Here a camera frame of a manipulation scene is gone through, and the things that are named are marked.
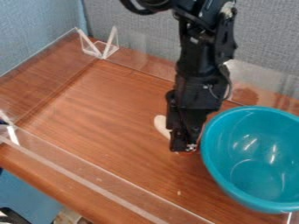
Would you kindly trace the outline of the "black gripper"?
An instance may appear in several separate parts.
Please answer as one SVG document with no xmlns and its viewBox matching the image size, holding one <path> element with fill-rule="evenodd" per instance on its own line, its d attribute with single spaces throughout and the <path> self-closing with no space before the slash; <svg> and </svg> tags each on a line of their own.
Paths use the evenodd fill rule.
<svg viewBox="0 0 299 224">
<path fill-rule="evenodd" d="M 170 150 L 198 149 L 198 139 L 211 110 L 219 110 L 229 81 L 214 59 L 214 46 L 182 39 L 177 62 L 174 100 L 167 102 L 166 128 L 171 131 Z"/>
</svg>

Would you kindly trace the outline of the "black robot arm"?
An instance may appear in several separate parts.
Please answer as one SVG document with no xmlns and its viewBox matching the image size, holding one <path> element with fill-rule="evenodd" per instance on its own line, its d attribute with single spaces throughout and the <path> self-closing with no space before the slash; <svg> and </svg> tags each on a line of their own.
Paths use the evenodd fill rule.
<svg viewBox="0 0 299 224">
<path fill-rule="evenodd" d="M 226 62 L 238 49 L 237 0 L 119 1 L 142 16 L 170 10 L 179 22 L 182 51 L 174 88 L 166 94 L 166 128 L 171 132 L 170 150 L 195 151 L 209 114 L 221 109 L 233 92 Z"/>
</svg>

